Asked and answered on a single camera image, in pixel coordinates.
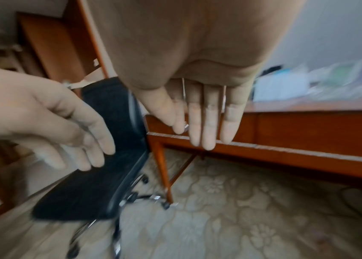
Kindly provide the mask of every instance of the wooden desk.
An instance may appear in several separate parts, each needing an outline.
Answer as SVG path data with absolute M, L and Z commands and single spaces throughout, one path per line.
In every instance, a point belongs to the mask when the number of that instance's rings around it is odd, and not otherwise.
M 361 101 L 248 103 L 233 142 L 225 145 L 218 137 L 210 152 L 362 178 L 362 108 L 356 111 L 353 102 L 362 105 Z M 148 141 L 172 201 L 171 185 L 182 172 L 168 178 L 164 147 L 204 150 L 190 144 L 187 132 L 176 135 L 157 118 L 145 119 Z

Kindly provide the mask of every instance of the floral patterned carpet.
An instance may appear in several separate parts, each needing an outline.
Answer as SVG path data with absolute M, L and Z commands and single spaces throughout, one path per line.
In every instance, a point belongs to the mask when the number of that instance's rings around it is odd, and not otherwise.
M 171 173 L 189 154 L 167 151 Z M 162 191 L 152 158 L 140 193 Z M 196 158 L 172 188 L 176 207 L 126 206 L 125 259 L 362 259 L 362 219 L 336 192 L 343 186 L 270 170 Z M 62 259 L 79 223 L 35 222 L 43 194 L 0 217 L 0 259 Z M 110 222 L 81 239 L 78 259 L 110 258 Z

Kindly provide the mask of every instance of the hand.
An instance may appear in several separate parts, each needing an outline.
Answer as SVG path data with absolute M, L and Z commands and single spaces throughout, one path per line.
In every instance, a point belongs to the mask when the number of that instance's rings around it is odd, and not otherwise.
M 114 69 L 147 110 L 210 150 L 230 143 L 256 74 L 304 0 L 89 1 Z
M 0 70 L 0 139 L 31 149 L 46 163 L 65 167 L 61 146 L 80 170 L 104 165 L 115 145 L 102 117 L 62 84 Z

